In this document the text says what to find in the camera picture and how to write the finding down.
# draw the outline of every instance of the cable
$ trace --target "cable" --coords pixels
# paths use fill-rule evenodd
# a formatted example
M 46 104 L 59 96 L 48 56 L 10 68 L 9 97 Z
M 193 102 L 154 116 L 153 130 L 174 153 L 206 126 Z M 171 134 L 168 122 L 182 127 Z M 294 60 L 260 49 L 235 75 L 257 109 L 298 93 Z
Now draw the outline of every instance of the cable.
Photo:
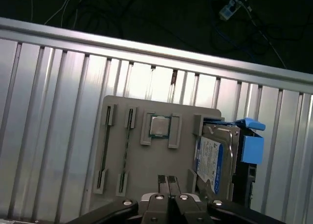
M 33 16 L 34 16 L 34 1 L 30 0 L 30 22 L 33 22 Z
M 62 17 L 61 17 L 61 27 L 63 25 L 63 17 L 64 17 L 64 13 L 65 13 L 65 10 L 67 9 L 67 5 L 69 3 L 70 0 L 68 0 L 64 6 L 64 9 L 63 9 L 63 12 L 62 12 Z
M 76 9 L 75 19 L 74 19 L 74 23 L 73 23 L 72 29 L 74 29 L 75 26 L 76 26 L 77 16 L 78 16 L 78 9 Z
M 246 7 L 246 5 L 239 1 L 239 3 L 241 4 L 241 6 L 245 9 L 245 11 L 248 13 L 251 22 L 253 23 L 253 25 L 258 29 L 259 33 L 264 37 L 264 39 L 268 42 L 268 44 L 272 47 L 272 49 L 274 50 L 274 52 L 276 53 L 277 57 L 279 58 L 280 62 L 283 64 L 284 68 L 287 69 L 286 64 L 284 63 L 283 59 L 281 58 L 281 56 L 279 55 L 279 53 L 277 52 L 277 50 L 275 49 L 275 47 L 273 46 L 273 44 L 270 42 L 270 40 L 264 35 L 264 33 L 259 29 L 258 25 L 255 23 L 249 9 Z
M 62 7 L 60 9 L 58 9 L 45 23 L 44 25 L 46 25 L 51 19 L 53 19 L 54 16 L 56 16 L 65 6 L 67 0 L 64 1 Z
M 129 2 L 127 3 L 127 5 L 124 7 L 121 15 L 120 15 L 120 18 L 122 18 L 125 13 L 128 11 L 128 9 L 131 7 L 131 5 L 134 3 L 135 0 L 129 0 Z
M 212 8 L 212 3 L 211 0 L 209 0 L 209 10 L 210 10 L 210 14 L 211 14 L 211 24 L 214 28 L 214 30 L 228 43 L 230 43 L 231 45 L 233 45 L 235 48 L 237 48 L 238 50 L 242 50 L 243 52 L 245 52 L 247 55 L 249 55 L 249 57 L 256 63 L 256 59 L 253 56 L 253 54 L 251 54 L 248 50 L 239 47 L 234 41 L 232 41 L 229 37 L 227 37 L 226 34 L 222 33 L 215 25 L 215 22 L 213 21 L 214 19 L 214 12 L 213 12 L 213 8 Z

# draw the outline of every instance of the screw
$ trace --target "screw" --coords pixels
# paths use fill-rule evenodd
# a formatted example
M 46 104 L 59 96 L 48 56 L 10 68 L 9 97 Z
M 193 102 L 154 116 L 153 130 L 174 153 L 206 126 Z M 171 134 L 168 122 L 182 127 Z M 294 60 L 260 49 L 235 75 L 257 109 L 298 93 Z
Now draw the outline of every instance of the screw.
M 163 198 L 164 198 L 163 195 L 156 195 L 156 199 L 157 199 L 157 200 L 162 200 Z
M 123 202 L 123 204 L 126 205 L 126 206 L 131 205 L 132 203 L 133 203 L 133 202 L 131 202 L 131 201 L 124 201 L 124 202 Z
M 219 200 L 215 200 L 213 201 L 213 203 L 217 206 L 221 206 L 223 204 L 222 201 L 219 201 Z
M 179 198 L 181 198 L 182 200 L 186 200 L 186 199 L 188 199 L 188 196 L 186 196 L 186 195 L 181 195 Z

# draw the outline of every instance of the grooved metal panel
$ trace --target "grooved metal panel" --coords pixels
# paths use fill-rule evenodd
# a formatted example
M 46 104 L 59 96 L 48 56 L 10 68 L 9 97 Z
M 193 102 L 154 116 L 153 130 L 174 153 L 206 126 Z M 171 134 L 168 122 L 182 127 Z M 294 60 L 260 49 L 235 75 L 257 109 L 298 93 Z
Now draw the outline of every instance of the grooved metal panel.
M 251 207 L 310 224 L 312 94 L 309 74 L 0 18 L 0 216 L 88 212 L 102 101 L 117 95 L 265 123 Z

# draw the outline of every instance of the blue label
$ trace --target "blue label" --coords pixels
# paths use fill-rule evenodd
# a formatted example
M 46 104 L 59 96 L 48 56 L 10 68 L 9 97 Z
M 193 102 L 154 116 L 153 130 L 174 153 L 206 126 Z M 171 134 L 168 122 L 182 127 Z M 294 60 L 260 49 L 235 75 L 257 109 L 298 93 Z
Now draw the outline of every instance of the blue label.
M 221 180 L 221 171 L 222 171 L 222 161 L 223 161 L 223 145 L 219 146 L 219 153 L 217 157 L 217 165 L 216 165 L 216 177 L 214 183 L 214 193 L 217 194 L 220 188 L 220 180 Z

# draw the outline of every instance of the metal drive casing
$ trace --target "metal drive casing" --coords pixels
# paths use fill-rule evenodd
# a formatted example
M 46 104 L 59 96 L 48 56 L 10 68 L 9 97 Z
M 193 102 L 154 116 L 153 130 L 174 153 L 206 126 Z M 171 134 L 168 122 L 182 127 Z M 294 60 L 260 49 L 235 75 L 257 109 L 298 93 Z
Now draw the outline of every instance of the metal drive casing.
M 210 199 L 232 200 L 240 128 L 207 124 L 197 142 L 197 187 Z

